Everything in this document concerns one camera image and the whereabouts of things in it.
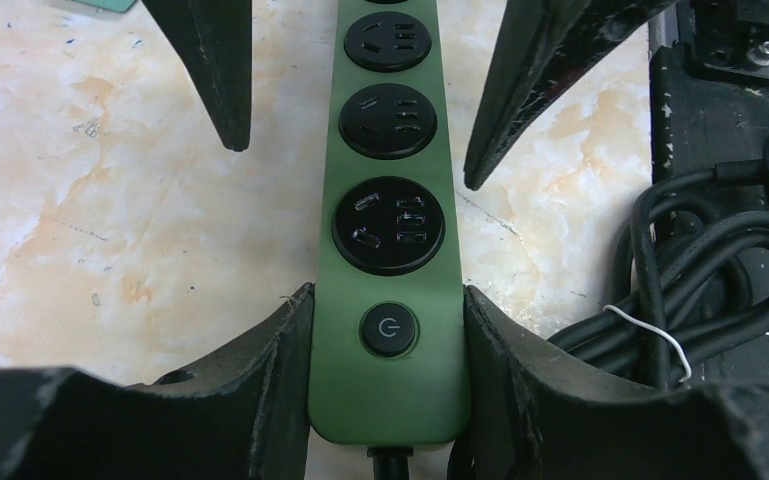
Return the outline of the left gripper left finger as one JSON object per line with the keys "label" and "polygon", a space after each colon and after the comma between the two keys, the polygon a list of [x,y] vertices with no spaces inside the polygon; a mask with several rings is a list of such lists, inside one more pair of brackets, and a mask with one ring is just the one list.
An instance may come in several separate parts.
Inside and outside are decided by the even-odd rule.
{"label": "left gripper left finger", "polygon": [[314,288],[152,384],[0,368],[0,479],[300,479]]}

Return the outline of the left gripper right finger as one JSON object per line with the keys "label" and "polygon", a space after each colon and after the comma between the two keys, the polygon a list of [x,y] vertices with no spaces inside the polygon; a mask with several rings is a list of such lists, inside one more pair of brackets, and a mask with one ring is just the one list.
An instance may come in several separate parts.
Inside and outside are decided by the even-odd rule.
{"label": "left gripper right finger", "polygon": [[472,413],[451,479],[769,479],[769,385],[658,391],[601,371],[464,290]]}

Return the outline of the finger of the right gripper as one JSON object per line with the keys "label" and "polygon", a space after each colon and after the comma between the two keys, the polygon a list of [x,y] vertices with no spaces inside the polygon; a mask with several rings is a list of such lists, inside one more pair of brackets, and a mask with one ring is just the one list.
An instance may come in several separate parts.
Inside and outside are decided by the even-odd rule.
{"label": "finger of the right gripper", "polygon": [[251,0],[144,0],[183,62],[223,146],[250,145]]}
{"label": "finger of the right gripper", "polygon": [[480,189],[522,133],[667,0],[509,1],[472,128],[464,184]]}

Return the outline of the green power strip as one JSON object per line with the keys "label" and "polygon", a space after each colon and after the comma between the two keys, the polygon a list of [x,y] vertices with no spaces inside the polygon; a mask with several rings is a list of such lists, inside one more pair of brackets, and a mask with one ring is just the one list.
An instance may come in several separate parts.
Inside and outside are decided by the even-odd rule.
{"label": "green power strip", "polygon": [[433,1],[341,1],[308,413],[324,439],[445,444],[470,413]]}

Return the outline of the teal plug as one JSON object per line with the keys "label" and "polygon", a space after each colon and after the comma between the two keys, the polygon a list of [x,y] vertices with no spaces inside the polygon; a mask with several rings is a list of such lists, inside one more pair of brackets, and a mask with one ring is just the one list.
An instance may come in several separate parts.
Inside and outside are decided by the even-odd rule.
{"label": "teal plug", "polygon": [[137,0],[74,0],[75,2],[100,9],[105,12],[123,14],[128,12]]}

